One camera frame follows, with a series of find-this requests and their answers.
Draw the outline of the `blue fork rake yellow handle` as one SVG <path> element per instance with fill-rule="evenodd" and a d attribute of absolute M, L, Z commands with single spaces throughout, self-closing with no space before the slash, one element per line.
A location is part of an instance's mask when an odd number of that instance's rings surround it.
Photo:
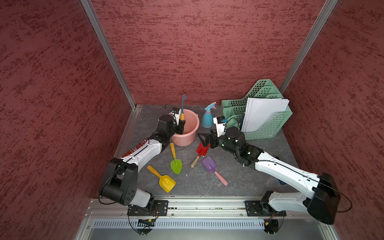
<path fill-rule="evenodd" d="M 182 121 L 185 120 L 185 117 L 184 117 L 184 102 L 185 102 L 186 99 L 187 99 L 187 94 L 183 94 L 183 96 L 182 96 L 181 114 L 180 114 L 180 120 L 182 120 Z"/>

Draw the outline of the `red shovel wooden handle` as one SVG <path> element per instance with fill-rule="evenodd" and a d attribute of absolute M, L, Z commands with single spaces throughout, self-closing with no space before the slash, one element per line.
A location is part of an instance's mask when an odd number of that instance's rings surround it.
<path fill-rule="evenodd" d="M 195 158 L 195 160 L 192 162 L 191 164 L 191 168 L 194 168 L 198 162 L 198 160 L 201 158 L 201 157 L 204 157 L 209 148 L 210 148 L 210 144 L 206 144 L 204 145 L 203 143 L 200 143 L 200 145 L 198 146 L 197 150 L 196 150 L 196 153 L 198 154 L 197 157 Z"/>

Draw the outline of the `teal pink spray bottle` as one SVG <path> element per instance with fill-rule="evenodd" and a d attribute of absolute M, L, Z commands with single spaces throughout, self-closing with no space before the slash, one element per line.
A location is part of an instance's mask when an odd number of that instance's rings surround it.
<path fill-rule="evenodd" d="M 205 107 L 205 113 L 203 115 L 203 118 L 202 118 L 202 126 L 204 128 L 211 128 L 212 125 L 214 124 L 214 121 L 213 121 L 213 115 L 211 113 L 211 110 L 212 109 L 216 109 L 216 104 L 217 102 L 213 102 L 211 104 L 209 104 L 207 107 Z"/>

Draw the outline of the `purple shovel pink handle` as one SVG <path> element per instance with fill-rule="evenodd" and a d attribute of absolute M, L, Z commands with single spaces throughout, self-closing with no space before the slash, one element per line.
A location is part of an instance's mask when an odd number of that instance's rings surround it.
<path fill-rule="evenodd" d="M 207 156 L 202 160 L 203 167 L 210 173 L 214 173 L 224 186 L 228 186 L 229 183 L 216 171 L 216 163 L 212 157 Z"/>

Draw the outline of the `yellow plastic scoop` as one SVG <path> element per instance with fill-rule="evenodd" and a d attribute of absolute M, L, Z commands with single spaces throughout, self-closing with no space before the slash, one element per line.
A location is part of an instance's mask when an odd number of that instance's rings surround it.
<path fill-rule="evenodd" d="M 166 193 L 175 187 L 176 182 L 170 176 L 159 174 L 152 166 L 147 166 L 147 169 L 159 178 L 159 185 Z"/>

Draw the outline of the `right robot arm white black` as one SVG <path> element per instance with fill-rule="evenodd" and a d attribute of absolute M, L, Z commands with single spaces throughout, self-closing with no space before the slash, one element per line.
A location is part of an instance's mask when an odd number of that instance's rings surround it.
<path fill-rule="evenodd" d="M 284 211 L 307 213 L 319 222 L 332 225 L 340 213 L 339 204 L 344 196 L 334 178 L 326 173 L 317 175 L 289 165 L 266 151 L 247 143 L 245 135 L 236 127 L 223 134 L 212 130 L 199 133 L 204 147 L 219 147 L 231 153 L 245 167 L 268 174 L 296 189 L 295 193 L 267 191 L 258 208 L 264 216 L 274 217 Z"/>

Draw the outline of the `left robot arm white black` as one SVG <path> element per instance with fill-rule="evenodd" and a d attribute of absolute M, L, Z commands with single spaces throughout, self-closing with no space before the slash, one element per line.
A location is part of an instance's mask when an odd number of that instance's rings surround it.
<path fill-rule="evenodd" d="M 156 131 L 138 149 L 122 158 L 113 158 L 107 165 L 99 196 L 123 206 L 137 206 L 151 212 L 152 194 L 138 188 L 139 171 L 170 144 L 171 137 L 183 134 L 186 121 L 183 117 L 163 115 Z"/>

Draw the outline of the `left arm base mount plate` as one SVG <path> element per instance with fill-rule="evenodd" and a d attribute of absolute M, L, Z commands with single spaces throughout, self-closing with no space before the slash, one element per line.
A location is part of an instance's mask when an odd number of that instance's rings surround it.
<path fill-rule="evenodd" d="M 163 217 L 168 213 L 169 201 L 166 200 L 154 200 L 142 208 L 139 206 L 130 206 L 128 209 L 129 216 L 152 216 Z"/>

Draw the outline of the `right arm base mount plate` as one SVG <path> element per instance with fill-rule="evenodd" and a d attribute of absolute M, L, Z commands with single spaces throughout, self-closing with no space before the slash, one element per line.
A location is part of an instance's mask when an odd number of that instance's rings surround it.
<path fill-rule="evenodd" d="M 244 203 L 248 217 L 271 217 L 273 215 L 273 210 L 265 202 L 245 201 Z"/>

